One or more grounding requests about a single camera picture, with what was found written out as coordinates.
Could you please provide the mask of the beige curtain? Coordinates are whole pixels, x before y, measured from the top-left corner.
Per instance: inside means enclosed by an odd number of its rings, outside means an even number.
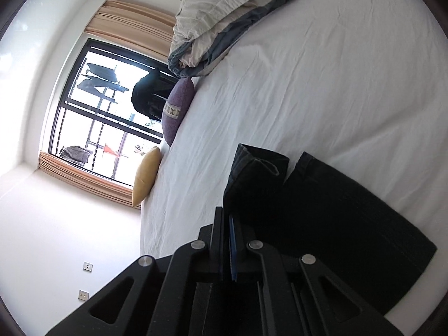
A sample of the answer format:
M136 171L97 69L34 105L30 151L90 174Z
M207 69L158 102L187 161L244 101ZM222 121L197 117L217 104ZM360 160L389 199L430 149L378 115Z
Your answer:
M175 18L119 0L106 0L84 32L166 63Z

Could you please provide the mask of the purple cushion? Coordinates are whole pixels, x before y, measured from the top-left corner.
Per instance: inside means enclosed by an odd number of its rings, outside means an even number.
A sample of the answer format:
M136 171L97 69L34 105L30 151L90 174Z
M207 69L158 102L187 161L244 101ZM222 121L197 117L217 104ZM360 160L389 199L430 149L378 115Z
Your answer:
M194 83L190 78L181 78L173 87L162 111L162 134L171 146L192 100L195 96Z

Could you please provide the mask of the white wall socket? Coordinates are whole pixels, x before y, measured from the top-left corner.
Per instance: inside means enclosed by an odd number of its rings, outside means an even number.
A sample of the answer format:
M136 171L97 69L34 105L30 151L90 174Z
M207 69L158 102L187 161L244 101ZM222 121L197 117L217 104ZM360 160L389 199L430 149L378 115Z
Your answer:
M93 265L88 263L88 262L84 262L83 263L83 270L86 271L86 272L92 272Z

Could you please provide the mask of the red flag outside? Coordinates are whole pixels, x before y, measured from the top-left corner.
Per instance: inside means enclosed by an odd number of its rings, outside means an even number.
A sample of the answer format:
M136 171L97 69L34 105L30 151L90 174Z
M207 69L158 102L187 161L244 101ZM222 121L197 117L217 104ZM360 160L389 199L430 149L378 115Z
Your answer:
M120 157L120 155L117 152L115 152L114 150L112 150L107 144L104 145L102 150L104 153L114 155L114 157L116 157L116 158Z

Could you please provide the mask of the yellow cushion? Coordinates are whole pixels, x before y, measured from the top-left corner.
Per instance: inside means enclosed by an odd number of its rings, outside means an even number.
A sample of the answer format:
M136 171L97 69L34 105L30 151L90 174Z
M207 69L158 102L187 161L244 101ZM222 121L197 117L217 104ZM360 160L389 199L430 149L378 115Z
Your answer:
M149 195L157 178L162 153L158 146L152 148L142 159L134 178L132 205L136 207Z

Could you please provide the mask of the white bed sheet mattress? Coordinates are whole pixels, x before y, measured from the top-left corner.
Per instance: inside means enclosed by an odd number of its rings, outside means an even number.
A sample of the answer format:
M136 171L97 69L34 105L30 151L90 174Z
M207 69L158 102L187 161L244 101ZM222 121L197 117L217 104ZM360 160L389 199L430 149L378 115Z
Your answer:
M422 0L293 0L206 77L141 208L141 251L194 240L237 145L349 176L437 246L388 319L413 334L447 292L447 38Z

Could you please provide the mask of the black bag at window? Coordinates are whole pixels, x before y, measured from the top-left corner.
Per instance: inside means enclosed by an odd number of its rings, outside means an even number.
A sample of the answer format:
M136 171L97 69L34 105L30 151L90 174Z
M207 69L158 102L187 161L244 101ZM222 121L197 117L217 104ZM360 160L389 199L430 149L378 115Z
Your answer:
M173 84L161 79L160 70L156 68L135 84L131 103L138 113L160 122L165 102L173 87Z

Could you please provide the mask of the black denim pants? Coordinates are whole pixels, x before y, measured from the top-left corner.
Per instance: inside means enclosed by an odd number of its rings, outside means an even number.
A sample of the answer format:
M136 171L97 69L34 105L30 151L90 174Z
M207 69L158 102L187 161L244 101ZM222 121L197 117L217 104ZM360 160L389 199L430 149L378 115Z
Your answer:
M294 257L311 254L376 311L390 311L420 278L436 245L335 168L303 153L239 144L223 208L244 241Z

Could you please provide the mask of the beige wall socket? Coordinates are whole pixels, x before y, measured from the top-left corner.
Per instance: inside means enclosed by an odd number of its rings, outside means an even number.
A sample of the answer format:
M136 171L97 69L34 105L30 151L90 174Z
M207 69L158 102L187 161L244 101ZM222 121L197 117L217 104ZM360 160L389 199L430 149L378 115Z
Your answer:
M90 298L90 294L84 290L79 290L78 292L78 300L88 301Z

